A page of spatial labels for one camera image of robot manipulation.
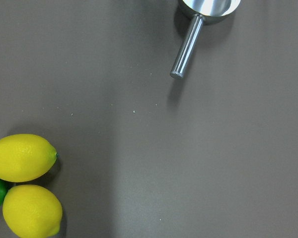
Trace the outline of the steel ice scoop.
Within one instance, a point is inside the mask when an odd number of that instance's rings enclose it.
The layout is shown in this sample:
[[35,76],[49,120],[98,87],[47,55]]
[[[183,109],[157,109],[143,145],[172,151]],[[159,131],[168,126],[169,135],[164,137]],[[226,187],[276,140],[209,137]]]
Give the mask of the steel ice scoop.
[[191,22],[170,71],[172,78],[185,77],[202,27],[223,21],[236,11],[240,2],[240,0],[180,0],[178,2],[181,11],[191,19]]

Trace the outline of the yellow lemon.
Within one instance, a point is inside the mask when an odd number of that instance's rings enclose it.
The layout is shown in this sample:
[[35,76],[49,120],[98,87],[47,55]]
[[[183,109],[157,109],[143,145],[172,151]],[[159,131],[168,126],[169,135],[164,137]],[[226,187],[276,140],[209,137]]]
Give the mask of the yellow lemon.
[[17,185],[6,194],[2,206],[8,227],[20,238],[48,238],[61,226],[63,209],[58,198],[38,185]]
[[0,179],[26,182],[44,175],[56,162],[57,150],[35,134],[15,134],[0,139]]

